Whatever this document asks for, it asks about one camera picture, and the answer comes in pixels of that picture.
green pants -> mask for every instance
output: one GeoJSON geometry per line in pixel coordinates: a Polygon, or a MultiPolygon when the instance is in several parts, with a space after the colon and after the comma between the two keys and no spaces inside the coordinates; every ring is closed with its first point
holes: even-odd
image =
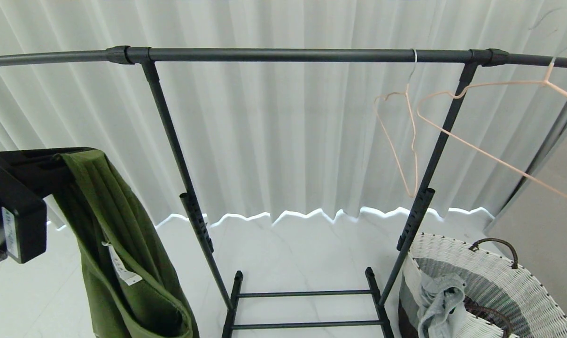
{"type": "Polygon", "coordinates": [[[75,182],[54,197],[77,236],[100,338],[198,338],[194,315],[143,205],[100,150],[63,154],[75,182]]]}

hanger hook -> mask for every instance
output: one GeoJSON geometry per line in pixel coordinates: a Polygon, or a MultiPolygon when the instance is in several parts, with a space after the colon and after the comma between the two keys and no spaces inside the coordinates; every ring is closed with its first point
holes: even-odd
{"type": "Polygon", "coordinates": [[[412,71],[410,75],[408,75],[408,80],[406,80],[406,83],[410,83],[412,74],[415,72],[415,69],[417,68],[417,50],[412,48],[412,52],[415,54],[415,63],[412,64],[412,71]]]}
{"type": "MultiPolygon", "coordinates": [[[[550,11],[547,11],[547,13],[545,15],[543,15],[543,17],[541,17],[532,27],[529,28],[529,30],[533,30],[534,28],[538,27],[538,25],[547,17],[547,15],[549,15],[550,13],[554,12],[554,11],[558,11],[560,9],[567,9],[567,7],[558,7],[558,8],[554,8],[551,9],[550,11]]],[[[567,47],[561,49],[558,53],[556,53],[553,57],[552,57],[552,61],[551,63],[554,63],[554,60],[564,51],[567,50],[567,47]]]]}

white label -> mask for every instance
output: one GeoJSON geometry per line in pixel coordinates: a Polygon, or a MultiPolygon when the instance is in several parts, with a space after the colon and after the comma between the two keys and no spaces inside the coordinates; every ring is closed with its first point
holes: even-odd
{"type": "Polygon", "coordinates": [[[2,217],[4,219],[4,235],[6,235],[6,248],[14,257],[20,258],[18,251],[18,237],[16,235],[16,220],[14,214],[10,210],[1,207],[2,217]]]}
{"type": "Polygon", "coordinates": [[[127,283],[128,286],[131,286],[143,279],[135,272],[127,270],[127,268],[124,266],[123,261],[120,259],[120,257],[116,253],[116,250],[114,250],[114,247],[111,244],[107,244],[107,243],[102,243],[102,244],[103,246],[108,247],[108,250],[110,252],[110,257],[112,258],[112,265],[114,265],[114,270],[116,270],[116,274],[118,274],[118,277],[122,279],[125,283],[127,283]]]}

white sticker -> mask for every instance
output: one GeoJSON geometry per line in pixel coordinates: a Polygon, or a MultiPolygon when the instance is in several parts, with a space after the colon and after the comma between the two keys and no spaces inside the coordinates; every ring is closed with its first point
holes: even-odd
{"type": "Polygon", "coordinates": [[[110,257],[112,258],[112,265],[114,265],[114,270],[116,270],[116,274],[118,274],[118,277],[122,279],[125,283],[127,283],[128,286],[131,286],[143,279],[135,272],[127,270],[127,268],[124,266],[123,261],[120,259],[120,257],[116,253],[116,250],[114,250],[114,247],[111,244],[102,243],[102,245],[108,247],[108,250],[110,252],[110,257]]]}
{"type": "Polygon", "coordinates": [[[1,207],[2,218],[4,219],[4,235],[6,235],[6,248],[14,257],[20,258],[18,250],[18,236],[16,235],[16,219],[10,210],[1,207]]]}

tile floor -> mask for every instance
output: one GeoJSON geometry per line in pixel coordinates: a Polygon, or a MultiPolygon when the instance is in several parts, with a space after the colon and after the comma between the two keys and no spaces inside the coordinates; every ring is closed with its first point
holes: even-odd
{"type": "MultiPolygon", "coordinates": [[[[380,289],[391,270],[406,214],[363,209],[355,219],[339,213],[334,222],[319,212],[309,217],[268,216],[251,221],[229,217],[212,226],[215,257],[230,289],[237,270],[242,292],[366,289],[372,267],[380,289]]],[[[428,213],[422,230],[474,241],[490,222],[485,212],[428,213]]],[[[202,338],[221,336],[225,306],[187,221],[174,217],[158,228],[178,270],[202,338]]],[[[94,338],[80,257],[69,229],[48,233],[47,252],[25,264],[0,263],[0,338],[94,338]]],[[[386,304],[396,322],[397,289],[386,304]]],[[[369,295],[257,298],[240,301],[236,323],[288,323],[377,319],[369,295]]],[[[378,327],[237,331],[236,338],[382,337],[378,327]]]]}

